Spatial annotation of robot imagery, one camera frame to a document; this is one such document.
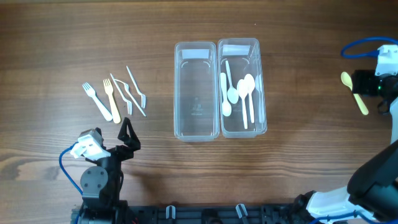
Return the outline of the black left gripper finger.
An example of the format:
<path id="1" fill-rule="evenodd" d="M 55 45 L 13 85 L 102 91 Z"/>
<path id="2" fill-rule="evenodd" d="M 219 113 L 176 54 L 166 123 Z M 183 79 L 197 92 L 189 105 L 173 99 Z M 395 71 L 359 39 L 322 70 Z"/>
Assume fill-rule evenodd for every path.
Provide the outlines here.
<path id="1" fill-rule="evenodd" d="M 118 139 L 132 151 L 138 151 L 141 149 L 141 142 L 133 130 L 131 120 L 127 117 L 123 119 Z"/>
<path id="2" fill-rule="evenodd" d="M 95 132 L 96 132 L 96 135 L 98 135 L 98 137 L 96 137 L 96 139 L 97 139 L 98 142 L 100 143 L 100 146 L 101 146 L 102 148 L 105 148 L 105 146 L 103 145 L 104 139 L 103 139 L 103 137 L 102 137 L 101 129 L 100 129 L 100 128 L 95 128 Z"/>

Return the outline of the yellow plastic spoon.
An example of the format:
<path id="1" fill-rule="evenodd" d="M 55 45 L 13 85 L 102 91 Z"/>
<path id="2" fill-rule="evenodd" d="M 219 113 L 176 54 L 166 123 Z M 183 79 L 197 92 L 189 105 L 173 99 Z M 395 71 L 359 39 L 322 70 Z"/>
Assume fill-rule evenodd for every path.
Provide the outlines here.
<path id="1" fill-rule="evenodd" d="M 350 75 L 347 72 L 341 73 L 341 82 L 351 90 L 360 112 L 365 116 L 368 115 L 369 110 L 364 104 L 364 101 L 357 93 L 353 93 L 353 82 Z"/>

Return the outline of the short white plastic spoon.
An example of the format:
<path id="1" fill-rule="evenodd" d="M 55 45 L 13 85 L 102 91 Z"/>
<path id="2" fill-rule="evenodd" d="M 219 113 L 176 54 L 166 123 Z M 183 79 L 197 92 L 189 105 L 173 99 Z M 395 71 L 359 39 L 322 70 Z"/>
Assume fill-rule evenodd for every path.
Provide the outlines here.
<path id="1" fill-rule="evenodd" d="M 225 73 L 220 73 L 220 83 L 221 83 L 221 92 L 223 96 L 223 101 L 222 101 L 222 114 L 223 116 L 230 116 L 232 109 L 231 105 L 228 102 L 228 95 L 227 95 L 227 83 L 226 83 L 226 74 Z"/>

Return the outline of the thin white plastic spoon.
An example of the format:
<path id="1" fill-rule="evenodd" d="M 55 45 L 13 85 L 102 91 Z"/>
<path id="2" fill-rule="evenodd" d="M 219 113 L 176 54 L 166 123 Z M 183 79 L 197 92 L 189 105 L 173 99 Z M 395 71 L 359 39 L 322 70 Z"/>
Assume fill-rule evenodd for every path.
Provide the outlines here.
<path id="1" fill-rule="evenodd" d="M 228 81 L 229 81 L 229 88 L 228 88 L 228 99 L 232 104 L 236 104 L 238 102 L 238 91 L 237 89 L 235 89 L 235 87 L 233 86 L 232 83 L 232 78 L 231 78 L 231 70 L 230 70 L 230 66 L 229 66 L 229 62 L 228 60 L 225 60 L 225 65 L 226 65 L 226 74 L 228 77 Z"/>

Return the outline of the white plastic spoon large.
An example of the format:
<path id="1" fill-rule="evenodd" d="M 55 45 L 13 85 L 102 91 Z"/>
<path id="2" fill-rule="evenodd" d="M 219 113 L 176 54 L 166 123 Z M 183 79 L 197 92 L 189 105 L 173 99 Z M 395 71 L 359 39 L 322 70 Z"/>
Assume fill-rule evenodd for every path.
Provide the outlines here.
<path id="1" fill-rule="evenodd" d="M 243 114 L 243 125 L 244 129 L 248 128 L 248 118 L 246 111 L 246 101 L 245 98 L 248 95 L 247 85 L 244 79 L 240 79 L 237 84 L 238 95 L 242 101 L 242 114 Z"/>

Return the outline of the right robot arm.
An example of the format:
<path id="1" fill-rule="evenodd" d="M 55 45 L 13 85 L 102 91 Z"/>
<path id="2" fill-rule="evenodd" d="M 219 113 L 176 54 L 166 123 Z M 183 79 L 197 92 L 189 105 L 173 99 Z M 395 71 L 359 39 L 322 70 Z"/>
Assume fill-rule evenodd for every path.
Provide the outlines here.
<path id="1" fill-rule="evenodd" d="M 329 192 L 299 195 L 291 206 L 292 223 L 338 223 L 360 218 L 367 223 L 397 223 L 397 73 L 355 70 L 352 92 L 380 96 L 379 108 L 392 116 L 391 143 L 350 178 Z"/>

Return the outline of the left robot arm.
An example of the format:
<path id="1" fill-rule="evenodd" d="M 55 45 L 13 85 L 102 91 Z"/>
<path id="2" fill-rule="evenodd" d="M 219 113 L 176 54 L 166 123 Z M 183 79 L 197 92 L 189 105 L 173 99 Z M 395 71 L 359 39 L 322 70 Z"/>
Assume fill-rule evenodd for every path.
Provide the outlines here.
<path id="1" fill-rule="evenodd" d="M 125 200 L 120 199 L 124 174 L 123 161 L 132 159 L 141 148 L 129 118 L 124 118 L 118 139 L 123 143 L 111 149 L 103 145 L 100 128 L 82 132 L 73 146 L 74 158 L 84 157 L 93 163 L 81 175 L 82 206 L 78 223 L 138 223 L 138 218 Z"/>

